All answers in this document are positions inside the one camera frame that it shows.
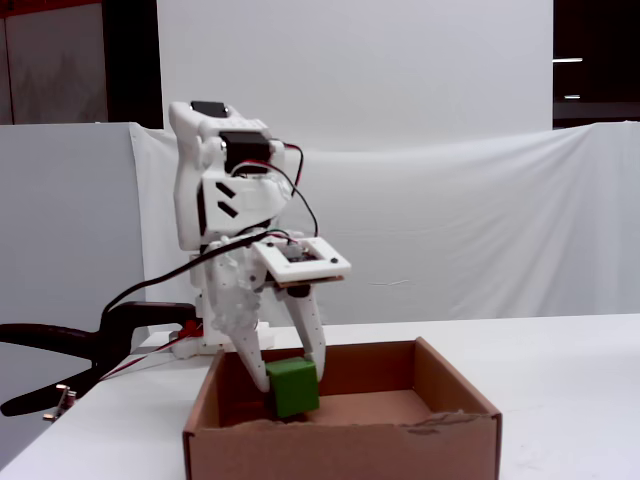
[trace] green cube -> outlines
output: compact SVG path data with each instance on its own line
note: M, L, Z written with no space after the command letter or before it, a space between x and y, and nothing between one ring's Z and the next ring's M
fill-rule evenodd
M316 364L301 357L267 363L276 415L280 418L320 408Z

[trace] cable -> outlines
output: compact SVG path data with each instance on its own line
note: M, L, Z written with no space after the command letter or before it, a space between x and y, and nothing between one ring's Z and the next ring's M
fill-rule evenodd
M250 232L254 228L264 228L265 230L268 230L269 229L269 225L271 225L271 220L273 220L273 219L270 218L268 220L265 220L264 222L256 223L255 225L249 225L248 227L245 227L242 230L240 230L234 236L235 237L239 237L240 235L244 235L245 233Z
M275 165L271 165L270 163L266 163L266 162L261 162L260 160L245 160L244 162L239 163L231 171L231 176L233 177L239 169L241 169L242 167L245 167L247 165L260 165L261 167L270 168L271 170L275 170L280 175L282 175L287 180L287 182L289 182L289 185L291 185L291 188L293 189L293 191L296 192L300 196L300 198L304 202L305 207L307 207L307 210L309 211L309 214L311 215L311 218L313 219L313 227L314 227L313 236L317 237L318 236L318 219L316 218L315 214L313 213L313 210L311 210L311 207L309 206L309 203L307 202L307 199L304 198L304 195L302 195L302 193L300 193L300 190L298 190L298 187L295 186L295 184L291 181L289 176L286 173L284 173L282 170L280 170L278 167L276 167Z
M199 330L202 329L202 325L200 325L196 330L194 330L193 332L189 333L188 335L184 336L184 337L178 337L175 338L173 340L171 340L170 342L165 343L164 345L156 348L155 350L147 353L146 355L143 355L142 357L139 358L135 358L127 363L125 363L124 365L121 365L117 368L114 368L113 370L111 370L109 373L106 373L102 376L102 378L100 378L100 382L103 380L106 380L107 378L109 378L112 375L115 375L118 372L121 372L122 370L124 370L125 368L129 368L132 365L135 365L138 362L141 362L142 360L144 360L145 358L147 358L149 355L151 355L152 353L157 353L157 352L161 352L163 350L166 350L167 348L173 347L176 343L180 343L183 340L186 340L187 338L192 337L193 335L195 335Z
M283 143L284 148L291 148L293 150L297 150L300 153L300 163L298 163L298 174L296 175L296 187L300 184L300 177L302 176L302 166L304 165L304 152L302 149L294 145L293 143Z
M269 229L269 233L271 233L274 237L284 238L288 243L299 243L298 240L289 235L286 230L282 230L280 228L271 228Z
M107 313L109 313L109 310L111 310L113 306L116 305L120 300L131 295L133 292L137 292L142 288L151 287L152 285L157 285L159 283L166 282L167 280L170 280L173 277L177 277L181 273L191 270L193 267L200 265L202 262L206 262L207 260L213 257L222 255L223 253L230 252L231 250L235 250L236 248L247 247L252 243L260 241L269 235L271 235L269 232L262 232L262 233L258 233L257 235L253 235L251 237L243 238L242 240L237 240L232 243L227 243L226 245L222 245L221 247L210 250L207 253L200 255L199 257L191 260L190 262L185 263L181 267L178 267L175 270L170 271L169 273L165 273L160 277L156 277L156 278L152 278L151 280L145 280L144 282L136 283L132 287L127 288L124 292L122 292L116 298L111 300L109 303L107 303L107 306L104 307L104 310L102 310L102 317L104 317Z

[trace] white table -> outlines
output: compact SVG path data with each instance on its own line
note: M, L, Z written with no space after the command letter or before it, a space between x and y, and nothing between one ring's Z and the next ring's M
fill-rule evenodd
M300 345L292 328L274 330L276 348ZM326 336L426 338L504 413L502 479L640 478L640 315L328 326ZM158 353L97 385L0 480L184 478L181 431L210 360Z

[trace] black clamp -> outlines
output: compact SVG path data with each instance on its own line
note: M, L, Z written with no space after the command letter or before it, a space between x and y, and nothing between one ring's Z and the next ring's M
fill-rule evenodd
M97 332L30 323L0 325L0 342L86 358L92 364L89 370L5 402L0 411L12 417L55 407L60 401L58 384L81 398L130 354L136 328L171 323L185 327L188 320L202 325L195 307L188 303L126 302L103 316Z

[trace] cardboard box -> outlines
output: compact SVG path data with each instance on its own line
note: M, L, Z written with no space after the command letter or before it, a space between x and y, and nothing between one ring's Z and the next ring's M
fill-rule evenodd
M238 355L221 352L185 426L187 478L498 478L500 412L421 338L328 347L320 395L319 410L278 421Z

